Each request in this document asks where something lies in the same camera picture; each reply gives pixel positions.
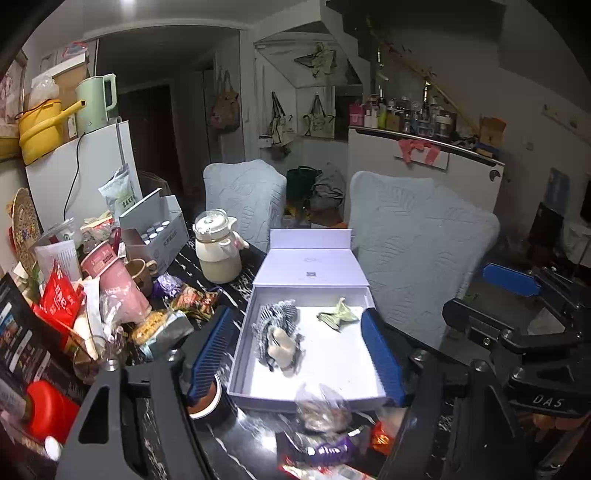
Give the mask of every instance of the lid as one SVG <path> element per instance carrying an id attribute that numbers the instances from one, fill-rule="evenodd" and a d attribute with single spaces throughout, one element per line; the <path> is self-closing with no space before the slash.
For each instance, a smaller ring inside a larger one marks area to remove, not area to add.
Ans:
<path id="1" fill-rule="evenodd" d="M 195 219 L 193 232 L 197 240 L 217 240 L 230 233 L 230 220 L 222 209 L 207 210 Z"/>
<path id="2" fill-rule="evenodd" d="M 365 287 L 368 281 L 351 251 L 351 230 L 271 230 L 269 253 L 256 286 Z"/>
<path id="3" fill-rule="evenodd" d="M 45 437 L 44 446 L 47 456 L 54 462 L 57 462 L 60 459 L 61 453 L 63 451 L 63 446 L 61 443 L 58 442 L 54 437 Z"/>

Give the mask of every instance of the white kettle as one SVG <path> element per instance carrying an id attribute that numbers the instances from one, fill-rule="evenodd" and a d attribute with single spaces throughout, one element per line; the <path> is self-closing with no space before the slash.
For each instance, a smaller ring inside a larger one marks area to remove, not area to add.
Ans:
<path id="1" fill-rule="evenodd" d="M 234 230 L 236 219 L 224 210 L 207 210 L 195 219 L 195 252 L 206 279 L 228 283 L 242 269 L 239 251 L 250 245 Z"/>

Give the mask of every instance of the black marble table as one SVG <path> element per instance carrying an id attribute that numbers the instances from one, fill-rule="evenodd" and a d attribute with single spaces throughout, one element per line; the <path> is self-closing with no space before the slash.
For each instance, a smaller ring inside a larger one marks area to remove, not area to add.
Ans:
<path id="1" fill-rule="evenodd" d="M 194 288 L 208 290 L 214 285 L 205 279 L 200 270 L 194 249 L 194 235 L 190 228 L 189 232 L 189 242 L 170 265 L 168 273 L 179 277 Z M 219 300 L 219 304 L 232 306 L 242 313 L 240 319 L 235 322 L 235 334 L 217 373 L 224 386 L 228 384 L 238 335 L 252 292 L 252 281 L 264 259 L 264 254 L 254 248 L 243 250 L 241 255 L 243 270 L 235 281 L 222 285 L 223 291 Z M 161 445 L 150 400 L 141 399 L 139 402 L 140 429 L 144 442 L 142 448 L 147 458 L 150 478 L 166 479 L 166 467 L 161 461 Z M 440 432 L 433 445 L 432 461 L 425 478 L 438 478 L 441 474 L 451 415 L 452 405 L 445 402 L 439 421 Z M 375 424 L 376 419 L 375 413 L 353 414 L 355 427 L 364 424 L 371 426 Z M 275 432 L 283 431 L 292 420 L 289 415 L 243 411 L 235 407 L 224 392 L 223 401 L 216 410 L 193 423 L 197 440 L 218 479 L 271 480 L 287 477 L 278 469 Z M 377 476 L 384 460 L 385 456 L 368 449 L 368 454 L 359 467 Z"/>

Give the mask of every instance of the brown mug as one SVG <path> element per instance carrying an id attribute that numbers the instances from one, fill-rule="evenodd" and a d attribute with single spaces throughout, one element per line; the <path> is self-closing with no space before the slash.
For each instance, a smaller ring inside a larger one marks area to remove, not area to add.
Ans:
<path id="1" fill-rule="evenodd" d="M 150 260 L 146 262 L 142 258 L 134 258 L 127 262 L 125 268 L 129 272 L 129 275 L 131 275 L 131 278 L 134 279 L 141 293 L 149 297 L 152 294 L 152 275 L 158 273 L 156 261 Z"/>

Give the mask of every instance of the door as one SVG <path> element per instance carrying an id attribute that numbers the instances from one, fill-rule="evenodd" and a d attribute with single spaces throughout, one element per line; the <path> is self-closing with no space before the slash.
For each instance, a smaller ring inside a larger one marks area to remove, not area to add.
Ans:
<path id="1" fill-rule="evenodd" d="M 122 119 L 129 120 L 137 170 L 161 177 L 168 182 L 173 195 L 182 197 L 170 87 L 159 85 L 119 94 L 118 106 Z"/>

